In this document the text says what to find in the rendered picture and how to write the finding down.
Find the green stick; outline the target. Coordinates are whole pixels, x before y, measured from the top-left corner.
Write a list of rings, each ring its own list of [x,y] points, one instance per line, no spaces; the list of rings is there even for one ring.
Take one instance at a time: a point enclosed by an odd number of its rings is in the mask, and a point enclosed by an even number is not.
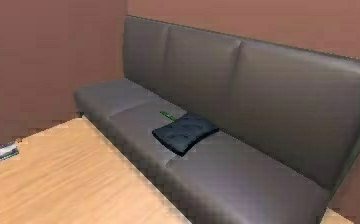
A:
[[[171,121],[176,121],[177,118],[172,116],[171,114],[169,114],[166,111],[160,111],[160,114],[162,114],[163,116],[165,116],[166,118],[170,119]]]

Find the dark blue cushion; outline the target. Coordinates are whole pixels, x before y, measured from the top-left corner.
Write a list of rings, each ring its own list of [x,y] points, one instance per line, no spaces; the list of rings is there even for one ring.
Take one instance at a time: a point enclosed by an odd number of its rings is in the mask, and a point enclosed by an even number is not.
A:
[[[173,153],[184,156],[194,145],[219,131],[200,115],[187,112],[172,123],[156,128],[152,135]]]

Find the grey brown sofa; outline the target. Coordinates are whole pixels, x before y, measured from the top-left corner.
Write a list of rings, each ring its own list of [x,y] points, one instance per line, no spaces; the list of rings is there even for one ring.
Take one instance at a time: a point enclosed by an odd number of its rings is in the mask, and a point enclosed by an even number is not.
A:
[[[78,88],[92,122],[191,224],[320,224],[360,153],[360,59],[127,16],[123,76]],[[152,131],[219,131],[179,156]]]

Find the light wooden table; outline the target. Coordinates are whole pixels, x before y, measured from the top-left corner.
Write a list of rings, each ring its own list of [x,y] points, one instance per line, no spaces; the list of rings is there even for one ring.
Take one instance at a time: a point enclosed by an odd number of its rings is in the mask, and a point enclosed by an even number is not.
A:
[[[0,162],[0,224],[191,224],[84,118],[18,149]]]

